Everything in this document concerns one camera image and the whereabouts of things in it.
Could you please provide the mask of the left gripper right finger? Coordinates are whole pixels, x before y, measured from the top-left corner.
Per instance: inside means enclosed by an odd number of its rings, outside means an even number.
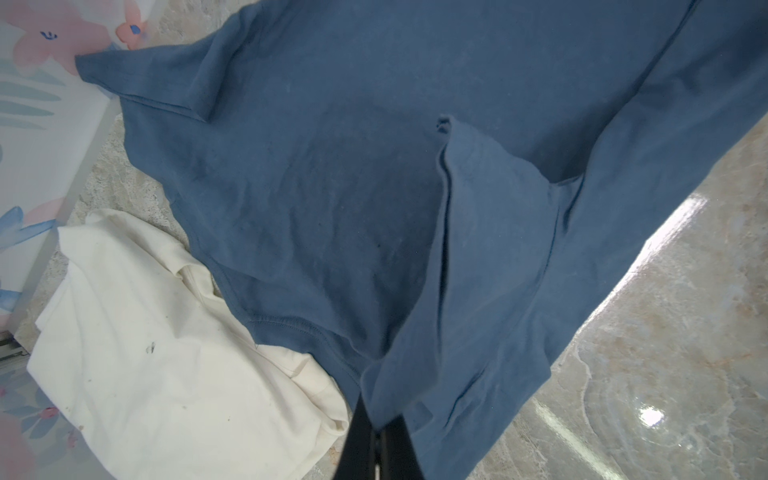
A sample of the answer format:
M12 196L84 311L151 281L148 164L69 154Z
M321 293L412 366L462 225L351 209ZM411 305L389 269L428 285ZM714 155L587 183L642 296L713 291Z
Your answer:
M381 480L424 480L404 417L399 416L378 433Z

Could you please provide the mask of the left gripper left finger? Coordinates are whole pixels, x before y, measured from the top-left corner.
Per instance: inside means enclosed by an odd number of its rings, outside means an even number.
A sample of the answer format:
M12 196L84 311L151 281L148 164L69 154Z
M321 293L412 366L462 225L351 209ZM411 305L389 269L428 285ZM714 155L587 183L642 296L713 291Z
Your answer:
M359 399L333 480L375 480L376 469L377 434Z

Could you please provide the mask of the blue t-shirt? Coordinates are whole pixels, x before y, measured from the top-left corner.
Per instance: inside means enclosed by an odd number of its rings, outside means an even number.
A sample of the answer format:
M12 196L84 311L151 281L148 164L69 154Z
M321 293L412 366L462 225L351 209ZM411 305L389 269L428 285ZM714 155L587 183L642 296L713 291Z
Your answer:
M763 1L260 1L83 55L259 344L481 461L767 111Z

